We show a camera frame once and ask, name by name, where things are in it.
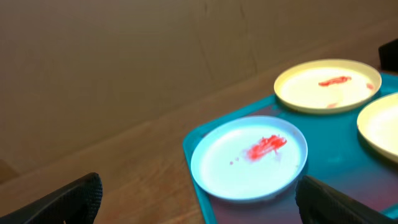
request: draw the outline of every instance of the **cream plate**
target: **cream plate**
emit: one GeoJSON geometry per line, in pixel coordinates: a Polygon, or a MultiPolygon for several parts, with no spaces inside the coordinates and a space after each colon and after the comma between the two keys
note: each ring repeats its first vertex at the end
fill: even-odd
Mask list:
{"type": "Polygon", "coordinates": [[[380,73],[361,62],[316,60],[283,72],[274,84],[287,106],[306,113],[351,110],[367,102],[381,86],[380,73]]]}
{"type": "Polygon", "coordinates": [[[250,116],[207,134],[193,152],[191,171],[209,194],[234,202],[253,202],[285,190],[306,160],[307,142],[293,124],[270,116],[250,116]],[[267,149],[250,153],[262,138],[269,139],[264,147],[267,149]],[[285,144],[275,151],[268,147],[282,142],[285,144]]]}
{"type": "Polygon", "coordinates": [[[357,125],[369,145],[398,162],[398,93],[367,105],[360,112],[357,125]]]}

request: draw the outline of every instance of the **teal tray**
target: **teal tray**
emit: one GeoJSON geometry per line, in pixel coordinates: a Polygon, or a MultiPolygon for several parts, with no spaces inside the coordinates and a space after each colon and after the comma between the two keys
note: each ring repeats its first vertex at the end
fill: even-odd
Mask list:
{"type": "MultiPolygon", "coordinates": [[[[372,100],[398,91],[398,77],[385,73],[381,76],[382,87],[372,100]]],[[[302,175],[312,175],[397,218],[398,165],[376,154],[358,133],[356,118],[364,106],[346,113],[318,116],[292,111],[271,95],[195,128],[184,139],[183,150],[191,171],[193,151],[211,130],[243,116],[276,116],[296,125],[307,140],[308,160],[302,175]]],[[[294,187],[271,202],[235,205],[208,195],[192,180],[206,223],[301,223],[294,187]]]]}

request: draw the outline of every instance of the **wooden table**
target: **wooden table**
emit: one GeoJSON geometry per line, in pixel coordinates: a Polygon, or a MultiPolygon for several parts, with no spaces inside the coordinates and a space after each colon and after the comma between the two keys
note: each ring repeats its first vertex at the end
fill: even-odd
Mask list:
{"type": "Polygon", "coordinates": [[[203,223],[183,154],[185,135],[200,124],[272,94],[278,74],[297,63],[347,58],[377,68],[377,48],[398,36],[398,30],[391,27],[398,27],[398,19],[342,35],[256,77],[11,179],[0,185],[0,216],[97,172],[103,180],[104,197],[96,223],[203,223]]]}

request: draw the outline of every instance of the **yellow plate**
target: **yellow plate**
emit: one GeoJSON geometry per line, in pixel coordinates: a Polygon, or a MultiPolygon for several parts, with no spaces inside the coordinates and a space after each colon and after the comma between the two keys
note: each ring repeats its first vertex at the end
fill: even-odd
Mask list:
{"type": "Polygon", "coordinates": [[[371,66],[352,60],[328,59],[286,70],[275,81],[274,90],[290,108],[330,114],[361,106],[380,86],[380,73],[371,66]]]}
{"type": "Polygon", "coordinates": [[[398,93],[382,97],[363,108],[357,125],[370,146],[398,162],[398,93]]]}

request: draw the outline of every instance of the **wall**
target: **wall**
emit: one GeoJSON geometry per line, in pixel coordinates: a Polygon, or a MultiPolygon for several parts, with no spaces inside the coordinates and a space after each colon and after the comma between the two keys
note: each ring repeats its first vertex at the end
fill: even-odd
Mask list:
{"type": "Polygon", "coordinates": [[[396,0],[1,1],[0,167],[23,174],[397,12],[396,0]]]}

